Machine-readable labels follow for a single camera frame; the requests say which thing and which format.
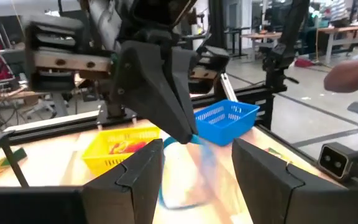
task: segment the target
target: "camera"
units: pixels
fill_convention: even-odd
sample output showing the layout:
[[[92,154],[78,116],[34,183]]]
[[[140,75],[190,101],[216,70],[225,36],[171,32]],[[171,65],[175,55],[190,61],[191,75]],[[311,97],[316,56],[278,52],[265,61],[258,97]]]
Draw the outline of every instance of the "camera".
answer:
[[[352,166],[358,165],[358,152],[338,142],[323,144],[318,165],[336,181],[344,182],[351,177]]]

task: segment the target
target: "table surface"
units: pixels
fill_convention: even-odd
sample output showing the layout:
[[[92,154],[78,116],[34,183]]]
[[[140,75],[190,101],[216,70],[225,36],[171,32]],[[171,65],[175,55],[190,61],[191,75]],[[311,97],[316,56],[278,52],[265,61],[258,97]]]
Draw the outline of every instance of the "table surface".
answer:
[[[266,33],[266,34],[244,34],[241,35],[241,37],[245,37],[245,38],[251,38],[251,39],[264,39],[264,38],[269,38],[269,39],[278,39],[281,37],[280,32],[276,32],[276,33]]]
[[[57,118],[57,121],[75,119],[76,116],[78,115]],[[32,123],[32,126],[45,125],[49,122],[55,121],[53,119],[40,121],[37,124]],[[131,123],[114,128],[133,126]],[[147,120],[138,121],[136,124],[136,127],[147,126],[153,126],[153,124]],[[92,180],[94,177],[81,160],[81,155],[97,133],[98,130],[91,130],[21,145],[27,153],[27,159],[20,165],[30,186],[83,185]],[[294,165],[328,179],[312,165],[268,137],[258,128],[252,128],[241,138],[261,149],[270,147],[292,160]],[[212,197],[207,204],[201,207],[179,212],[166,210],[157,204],[154,223],[252,223],[234,173],[231,144],[225,147],[213,144],[210,146],[217,158],[216,176],[213,182],[205,182],[200,178],[198,146],[172,144],[167,148],[162,183],[167,204],[189,203],[191,200],[189,198],[202,200],[202,198],[208,197],[207,192],[211,192]],[[207,184],[209,190],[196,187],[202,184]],[[11,169],[0,174],[0,186],[19,186]]]
[[[325,32],[327,34],[333,34],[337,32],[348,32],[358,30],[358,26],[349,26],[349,27],[342,27],[342,28],[335,28],[335,27],[327,27],[327,28],[319,28],[319,32]]]

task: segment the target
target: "wooden table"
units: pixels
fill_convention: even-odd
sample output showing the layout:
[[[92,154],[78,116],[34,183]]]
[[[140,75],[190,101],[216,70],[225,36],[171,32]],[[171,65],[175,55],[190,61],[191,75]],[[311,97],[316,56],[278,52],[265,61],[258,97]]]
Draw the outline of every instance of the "wooden table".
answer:
[[[57,118],[62,122],[75,119],[76,116]],[[45,125],[48,121],[26,124],[31,126]],[[147,120],[138,121],[137,127],[152,126]],[[115,128],[133,127],[133,124],[116,126]],[[10,129],[23,129],[23,127],[11,127]],[[21,169],[30,186],[44,185],[83,185],[94,177],[89,172],[81,155],[88,144],[97,135],[98,130],[60,136],[48,140],[23,144],[28,158],[21,163]],[[241,136],[242,139],[258,146],[261,149],[273,148],[279,153],[291,159],[294,165],[320,177],[327,177],[313,166],[305,162],[285,146],[268,137],[258,128],[252,128]],[[212,198],[206,205],[191,210],[171,211],[157,204],[154,215],[154,223],[196,223],[196,224],[229,224],[252,223],[247,205],[238,186],[234,167],[231,160],[231,145],[218,147],[210,144],[217,157],[216,179],[207,182]],[[199,150],[198,146],[188,144],[172,144],[165,151],[165,167],[163,173],[164,194],[167,203],[184,202],[191,198],[203,198],[207,190],[202,189],[200,178]],[[0,186],[19,186],[12,170],[6,170],[0,174]]]
[[[266,34],[245,34],[241,35],[241,38],[249,38],[252,41],[252,57],[253,61],[256,59],[256,47],[268,47],[268,48],[274,48],[277,45],[278,39],[281,37],[280,32],[275,33],[266,33]],[[271,43],[267,43],[267,39],[273,40]]]
[[[335,35],[340,32],[358,31],[358,26],[349,26],[349,27],[342,27],[342,28],[327,27],[327,28],[320,28],[317,31],[329,34],[327,53],[326,53],[326,61],[325,61],[326,64],[331,63],[331,56],[333,53],[334,46],[344,45],[344,44],[358,44],[358,36],[356,38],[346,38],[346,39],[341,39],[341,40],[334,40]]]

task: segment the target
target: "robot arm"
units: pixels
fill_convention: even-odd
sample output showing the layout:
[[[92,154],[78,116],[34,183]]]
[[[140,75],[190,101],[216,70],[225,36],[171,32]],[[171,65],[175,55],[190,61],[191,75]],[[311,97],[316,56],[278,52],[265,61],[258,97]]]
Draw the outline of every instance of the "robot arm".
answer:
[[[79,71],[83,77],[102,81],[110,117],[124,116],[124,107],[129,108],[178,142],[188,143],[197,134],[190,93],[200,93],[201,88],[209,92],[229,61],[222,53],[207,54],[208,47],[199,52],[176,47],[180,36],[172,29],[195,2],[81,1],[98,30],[95,35],[103,50],[84,44],[80,21],[28,17],[25,44],[30,88],[70,91],[75,87],[73,72],[62,72]],[[201,54],[209,60],[202,61]]]

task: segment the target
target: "person's arm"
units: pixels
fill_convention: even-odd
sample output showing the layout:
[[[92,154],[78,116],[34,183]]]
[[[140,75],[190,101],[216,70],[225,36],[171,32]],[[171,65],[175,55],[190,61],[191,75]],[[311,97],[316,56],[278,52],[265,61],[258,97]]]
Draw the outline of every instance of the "person's arm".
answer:
[[[358,90],[358,60],[336,65],[324,79],[324,87],[336,93],[352,93]]]

